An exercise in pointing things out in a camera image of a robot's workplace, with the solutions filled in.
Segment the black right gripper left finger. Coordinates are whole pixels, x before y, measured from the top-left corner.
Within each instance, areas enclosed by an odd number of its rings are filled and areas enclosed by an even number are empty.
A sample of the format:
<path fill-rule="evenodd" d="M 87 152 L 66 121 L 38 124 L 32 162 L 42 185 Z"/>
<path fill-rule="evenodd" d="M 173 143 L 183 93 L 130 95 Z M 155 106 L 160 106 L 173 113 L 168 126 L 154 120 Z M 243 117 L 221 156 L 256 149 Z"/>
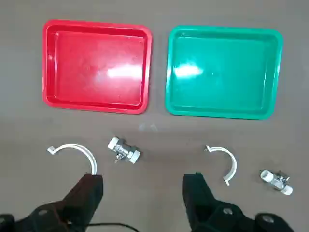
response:
<path fill-rule="evenodd" d="M 1 214 L 2 232 L 84 232 L 103 197 L 103 177 L 85 174 L 61 201 L 38 206 L 15 220 Z"/>

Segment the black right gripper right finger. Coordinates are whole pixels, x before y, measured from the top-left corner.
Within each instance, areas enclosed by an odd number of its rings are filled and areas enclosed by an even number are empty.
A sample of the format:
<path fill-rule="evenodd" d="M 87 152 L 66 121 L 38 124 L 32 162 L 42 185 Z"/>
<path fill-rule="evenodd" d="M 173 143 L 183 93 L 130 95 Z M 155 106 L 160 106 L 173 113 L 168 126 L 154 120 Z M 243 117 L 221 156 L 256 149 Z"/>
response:
<path fill-rule="evenodd" d="M 201 173 L 185 174 L 182 196 L 191 231 L 193 232 L 292 232 L 281 217 L 258 213 L 254 219 L 241 209 L 215 199 Z"/>

